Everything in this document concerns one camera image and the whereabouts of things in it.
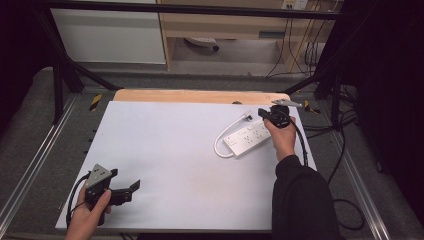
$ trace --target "white table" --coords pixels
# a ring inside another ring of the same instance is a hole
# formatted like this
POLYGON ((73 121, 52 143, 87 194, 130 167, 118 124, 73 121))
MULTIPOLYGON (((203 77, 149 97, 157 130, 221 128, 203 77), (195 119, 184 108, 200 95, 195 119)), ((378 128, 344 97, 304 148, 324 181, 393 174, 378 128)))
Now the white table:
MULTIPOLYGON (((111 188, 141 187, 113 207, 103 229, 125 232, 270 231, 277 160, 272 141, 240 158, 213 150, 218 134, 251 110, 269 105, 110 102, 77 177, 98 163, 118 169, 111 188)), ((292 116, 303 133, 297 110, 292 116)), ((234 126, 236 131, 247 122, 234 126)), ((316 169, 307 141, 309 165, 316 169)), ((225 153, 229 150, 219 147, 225 153)), ((295 150, 302 156, 297 139, 295 150)), ((65 206, 56 228, 66 229, 65 206)))

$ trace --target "white cabinet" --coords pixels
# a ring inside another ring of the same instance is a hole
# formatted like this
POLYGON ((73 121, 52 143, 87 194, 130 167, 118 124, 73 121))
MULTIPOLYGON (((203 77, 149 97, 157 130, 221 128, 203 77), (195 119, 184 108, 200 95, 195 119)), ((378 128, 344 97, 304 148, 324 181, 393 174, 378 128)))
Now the white cabinet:
POLYGON ((165 64, 157 13, 67 9, 52 13, 68 55, 77 62, 165 64))

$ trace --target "power strip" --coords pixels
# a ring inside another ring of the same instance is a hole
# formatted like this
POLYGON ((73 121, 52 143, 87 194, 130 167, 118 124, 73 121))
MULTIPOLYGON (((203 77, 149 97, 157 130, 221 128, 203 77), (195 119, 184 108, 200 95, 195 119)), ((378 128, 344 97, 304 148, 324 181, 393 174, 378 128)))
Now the power strip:
POLYGON ((224 142, 233 151, 235 156, 240 156, 270 137, 271 134, 264 126, 264 122, 259 120, 226 136, 224 142))

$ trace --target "black jacket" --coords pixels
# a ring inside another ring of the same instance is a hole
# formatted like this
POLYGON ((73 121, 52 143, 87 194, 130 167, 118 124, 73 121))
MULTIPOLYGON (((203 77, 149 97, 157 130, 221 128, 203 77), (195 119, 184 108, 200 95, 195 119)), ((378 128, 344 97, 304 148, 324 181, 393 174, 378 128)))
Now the black jacket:
POLYGON ((344 239, 324 178, 295 155, 280 161, 272 199, 273 239, 344 239))

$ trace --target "person's left hand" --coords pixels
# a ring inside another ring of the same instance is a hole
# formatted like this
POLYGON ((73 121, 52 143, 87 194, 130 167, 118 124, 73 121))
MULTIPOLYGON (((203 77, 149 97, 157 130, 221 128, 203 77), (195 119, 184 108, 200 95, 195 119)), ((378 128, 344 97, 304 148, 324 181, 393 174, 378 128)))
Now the person's left hand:
POLYGON ((87 203, 83 203, 85 198, 85 186, 83 186, 79 192, 77 204, 75 206, 78 206, 81 203, 83 204, 74 210, 71 224, 69 225, 65 239, 90 239, 97 228, 97 224, 99 223, 99 219, 103 211, 106 213, 111 212, 111 207, 108 206, 110 196, 111 191, 105 191, 96 206, 94 206, 93 210, 90 211, 89 205, 87 203))

